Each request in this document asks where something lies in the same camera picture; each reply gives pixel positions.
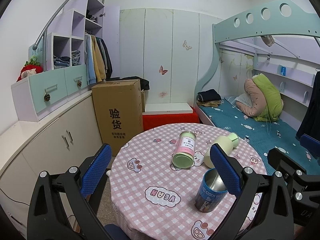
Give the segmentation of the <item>teal bunk bed frame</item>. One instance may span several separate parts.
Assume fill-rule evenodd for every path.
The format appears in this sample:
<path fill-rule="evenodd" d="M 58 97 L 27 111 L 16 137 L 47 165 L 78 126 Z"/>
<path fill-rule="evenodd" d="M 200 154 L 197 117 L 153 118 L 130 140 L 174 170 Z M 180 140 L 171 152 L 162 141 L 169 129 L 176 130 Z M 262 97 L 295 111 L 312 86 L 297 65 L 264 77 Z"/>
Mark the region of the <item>teal bunk bed frame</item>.
<path fill-rule="evenodd" d="M 195 93 L 213 78 L 221 65 L 218 52 L 221 46 L 253 54 L 253 67 L 247 72 L 277 76 L 275 86 L 280 94 L 308 107 L 315 73 L 286 68 L 269 61 L 259 62 L 259 55 L 297 59 L 319 65 L 319 16 L 305 12 L 291 0 L 277 0 L 253 7 L 212 26 L 212 63 L 196 86 Z"/>

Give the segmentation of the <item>black clothes behind box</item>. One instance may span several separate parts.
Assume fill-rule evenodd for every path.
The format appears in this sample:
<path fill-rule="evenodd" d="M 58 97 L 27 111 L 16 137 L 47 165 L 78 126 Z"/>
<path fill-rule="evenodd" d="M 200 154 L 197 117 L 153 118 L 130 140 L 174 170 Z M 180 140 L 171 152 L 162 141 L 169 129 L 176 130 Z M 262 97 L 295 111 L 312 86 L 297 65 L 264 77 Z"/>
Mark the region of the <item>black clothes behind box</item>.
<path fill-rule="evenodd" d="M 141 90 L 149 90 L 150 89 L 150 82 L 146 79 L 143 79 L 138 76 L 129 76 L 129 77 L 113 77 L 110 78 L 110 81 L 123 81 L 123 80 L 139 80 L 140 81 L 140 88 Z"/>

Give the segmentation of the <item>white wardrobe with butterflies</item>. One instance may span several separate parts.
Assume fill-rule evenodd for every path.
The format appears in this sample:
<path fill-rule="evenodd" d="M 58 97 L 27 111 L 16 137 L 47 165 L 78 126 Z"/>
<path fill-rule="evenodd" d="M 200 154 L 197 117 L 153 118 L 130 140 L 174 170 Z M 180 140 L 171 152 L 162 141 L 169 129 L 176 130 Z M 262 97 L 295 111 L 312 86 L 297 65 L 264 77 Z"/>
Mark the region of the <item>white wardrobe with butterflies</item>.
<path fill-rule="evenodd" d="M 174 9 L 120 12 L 120 77 L 149 81 L 146 101 L 194 104 L 194 90 L 213 57 L 220 18 Z"/>

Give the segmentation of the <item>white board on red box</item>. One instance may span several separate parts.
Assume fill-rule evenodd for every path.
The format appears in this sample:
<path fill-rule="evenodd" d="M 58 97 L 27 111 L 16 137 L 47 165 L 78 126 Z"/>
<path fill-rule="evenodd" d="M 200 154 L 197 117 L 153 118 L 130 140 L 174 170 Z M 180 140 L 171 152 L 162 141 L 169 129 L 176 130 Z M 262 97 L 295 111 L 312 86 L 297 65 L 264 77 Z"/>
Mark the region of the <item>white board on red box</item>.
<path fill-rule="evenodd" d="M 148 103 L 144 115 L 191 114 L 193 109 L 187 103 Z"/>

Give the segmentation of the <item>folded dark clothes stack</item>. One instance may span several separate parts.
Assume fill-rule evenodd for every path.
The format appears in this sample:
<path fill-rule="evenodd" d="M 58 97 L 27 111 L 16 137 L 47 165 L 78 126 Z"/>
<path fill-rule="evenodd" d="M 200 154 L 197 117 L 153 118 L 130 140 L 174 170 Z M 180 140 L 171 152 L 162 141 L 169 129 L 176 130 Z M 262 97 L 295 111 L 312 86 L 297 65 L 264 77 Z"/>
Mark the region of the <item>folded dark clothes stack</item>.
<path fill-rule="evenodd" d="M 221 103 L 221 96 L 215 89 L 198 92 L 196 103 L 198 106 L 217 107 Z"/>

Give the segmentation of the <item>lilac stair shelf unit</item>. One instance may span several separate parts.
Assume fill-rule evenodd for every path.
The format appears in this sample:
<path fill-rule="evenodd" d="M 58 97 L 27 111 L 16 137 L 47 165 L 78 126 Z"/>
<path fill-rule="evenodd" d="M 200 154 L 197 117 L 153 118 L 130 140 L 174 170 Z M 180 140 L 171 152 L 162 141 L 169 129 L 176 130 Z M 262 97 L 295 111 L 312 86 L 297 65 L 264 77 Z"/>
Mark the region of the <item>lilac stair shelf unit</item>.
<path fill-rule="evenodd" d="M 120 77 L 119 48 L 120 7 L 104 5 L 99 0 L 70 0 L 47 30 L 46 68 L 54 69 L 53 56 L 71 57 L 80 50 L 85 62 L 85 33 L 102 38 L 112 63 L 112 77 Z"/>

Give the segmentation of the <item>pink checkered tablecloth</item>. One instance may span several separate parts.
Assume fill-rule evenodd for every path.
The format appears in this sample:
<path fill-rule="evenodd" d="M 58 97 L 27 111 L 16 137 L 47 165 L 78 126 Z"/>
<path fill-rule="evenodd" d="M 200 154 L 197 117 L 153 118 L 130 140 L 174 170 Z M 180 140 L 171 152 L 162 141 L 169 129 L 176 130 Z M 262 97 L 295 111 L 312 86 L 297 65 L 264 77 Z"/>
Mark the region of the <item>pink checkered tablecloth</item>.
<path fill-rule="evenodd" d="M 195 163 L 172 165 L 180 134 L 196 134 Z M 235 201 L 227 194 L 209 213 L 194 206 L 207 171 L 203 158 L 214 139 L 228 131 L 204 124 L 169 124 L 133 137 L 116 156 L 110 175 L 118 226 L 130 239 L 208 239 Z"/>

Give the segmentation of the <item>pale green bottle-shaped cup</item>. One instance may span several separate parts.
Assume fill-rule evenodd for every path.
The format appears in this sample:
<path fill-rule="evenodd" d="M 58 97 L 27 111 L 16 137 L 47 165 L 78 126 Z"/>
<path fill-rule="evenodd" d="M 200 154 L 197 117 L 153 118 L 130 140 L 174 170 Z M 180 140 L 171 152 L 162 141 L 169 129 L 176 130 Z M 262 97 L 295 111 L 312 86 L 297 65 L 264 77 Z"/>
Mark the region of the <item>pale green bottle-shaped cup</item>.
<path fill-rule="evenodd" d="M 239 137 L 235 133 L 230 133 L 227 136 L 220 135 L 218 136 L 212 144 L 210 144 L 207 152 L 204 154 L 204 164 L 208 168 L 214 168 L 213 162 L 210 159 L 210 148 L 214 144 L 218 144 L 220 148 L 227 154 L 228 156 L 231 154 L 232 150 L 236 149 L 239 145 Z"/>

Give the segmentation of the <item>blue black metal tin cup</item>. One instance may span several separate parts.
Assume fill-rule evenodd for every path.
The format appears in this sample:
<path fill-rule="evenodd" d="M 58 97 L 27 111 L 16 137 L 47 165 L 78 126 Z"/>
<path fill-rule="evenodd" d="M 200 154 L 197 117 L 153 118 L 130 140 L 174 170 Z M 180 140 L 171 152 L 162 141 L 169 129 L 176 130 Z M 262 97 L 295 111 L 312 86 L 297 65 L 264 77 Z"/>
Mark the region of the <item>blue black metal tin cup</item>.
<path fill-rule="evenodd" d="M 212 212 L 228 193 L 217 169 L 211 168 L 204 175 L 196 194 L 194 205 L 204 213 Z"/>

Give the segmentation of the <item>cream low cabinet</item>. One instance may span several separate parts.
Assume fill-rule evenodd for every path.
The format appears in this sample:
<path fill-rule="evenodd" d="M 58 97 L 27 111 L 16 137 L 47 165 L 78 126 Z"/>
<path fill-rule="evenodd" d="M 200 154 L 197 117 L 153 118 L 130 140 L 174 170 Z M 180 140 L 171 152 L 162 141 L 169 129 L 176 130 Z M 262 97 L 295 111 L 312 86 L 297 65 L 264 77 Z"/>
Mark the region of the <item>cream low cabinet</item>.
<path fill-rule="evenodd" d="M 29 204 L 37 178 L 66 172 L 102 146 L 92 94 L 85 92 L 39 122 L 18 121 L 1 135 L 1 207 L 27 236 Z"/>

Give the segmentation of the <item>small blue box on shelf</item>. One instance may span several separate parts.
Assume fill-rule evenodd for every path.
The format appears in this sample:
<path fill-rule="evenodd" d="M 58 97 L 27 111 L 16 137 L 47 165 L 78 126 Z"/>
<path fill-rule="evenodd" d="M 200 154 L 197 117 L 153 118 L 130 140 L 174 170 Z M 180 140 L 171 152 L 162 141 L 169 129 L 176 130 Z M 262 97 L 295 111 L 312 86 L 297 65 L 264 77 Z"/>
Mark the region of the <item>small blue box on shelf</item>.
<path fill-rule="evenodd" d="M 278 74 L 282 76 L 286 76 L 286 67 L 279 65 L 278 66 Z"/>

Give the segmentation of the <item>white pillow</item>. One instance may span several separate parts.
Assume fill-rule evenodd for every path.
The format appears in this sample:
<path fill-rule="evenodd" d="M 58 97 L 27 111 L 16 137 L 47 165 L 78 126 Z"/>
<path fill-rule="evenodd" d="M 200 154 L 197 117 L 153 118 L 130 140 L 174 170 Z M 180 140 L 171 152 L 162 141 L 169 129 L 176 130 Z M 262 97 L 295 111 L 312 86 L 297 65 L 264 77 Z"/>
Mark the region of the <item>white pillow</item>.
<path fill-rule="evenodd" d="M 251 97 L 247 93 L 243 93 L 243 94 L 237 96 L 235 98 L 235 100 L 236 100 L 236 105 L 239 109 L 241 108 L 240 106 L 246 106 L 249 108 L 252 108 L 252 106 L 253 106 Z"/>

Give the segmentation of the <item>red storage box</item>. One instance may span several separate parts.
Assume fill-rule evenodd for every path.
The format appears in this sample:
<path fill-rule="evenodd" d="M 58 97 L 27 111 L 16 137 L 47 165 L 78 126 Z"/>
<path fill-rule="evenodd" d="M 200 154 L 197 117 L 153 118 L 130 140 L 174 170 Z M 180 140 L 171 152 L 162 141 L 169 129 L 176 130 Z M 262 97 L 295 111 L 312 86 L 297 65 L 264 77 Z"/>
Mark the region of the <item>red storage box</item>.
<path fill-rule="evenodd" d="M 176 123 L 200 123 L 198 114 L 194 108 L 192 113 L 182 113 L 182 114 L 154 114 L 154 115 L 143 115 L 143 128 L 144 131 L 150 130 L 152 128 L 163 126 L 167 124 Z"/>

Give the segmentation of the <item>teal patterned bed sheet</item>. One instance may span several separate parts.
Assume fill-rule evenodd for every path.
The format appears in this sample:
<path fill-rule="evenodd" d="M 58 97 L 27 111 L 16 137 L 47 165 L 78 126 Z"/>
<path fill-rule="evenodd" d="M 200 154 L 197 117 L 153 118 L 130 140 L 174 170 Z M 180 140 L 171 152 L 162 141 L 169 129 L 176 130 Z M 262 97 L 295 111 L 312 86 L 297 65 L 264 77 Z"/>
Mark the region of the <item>teal patterned bed sheet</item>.
<path fill-rule="evenodd" d="M 278 148 L 302 166 L 307 174 L 319 175 L 319 161 L 300 145 L 295 138 L 296 131 L 283 120 L 255 121 L 227 100 L 222 100 L 217 107 L 199 108 L 216 127 L 234 132 L 249 143 L 261 157 L 268 174 L 272 174 L 274 168 L 268 164 L 267 154 Z"/>

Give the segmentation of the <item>pink green labelled can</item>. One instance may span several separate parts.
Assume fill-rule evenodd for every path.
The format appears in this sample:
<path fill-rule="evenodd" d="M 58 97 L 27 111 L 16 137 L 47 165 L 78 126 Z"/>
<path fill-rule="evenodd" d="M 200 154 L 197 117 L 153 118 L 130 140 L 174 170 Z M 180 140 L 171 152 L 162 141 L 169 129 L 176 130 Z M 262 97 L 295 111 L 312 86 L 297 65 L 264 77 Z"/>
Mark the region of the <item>pink green labelled can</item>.
<path fill-rule="evenodd" d="M 172 164 L 177 168 L 188 169 L 194 164 L 196 135 L 191 131 L 180 134 L 172 155 Z"/>

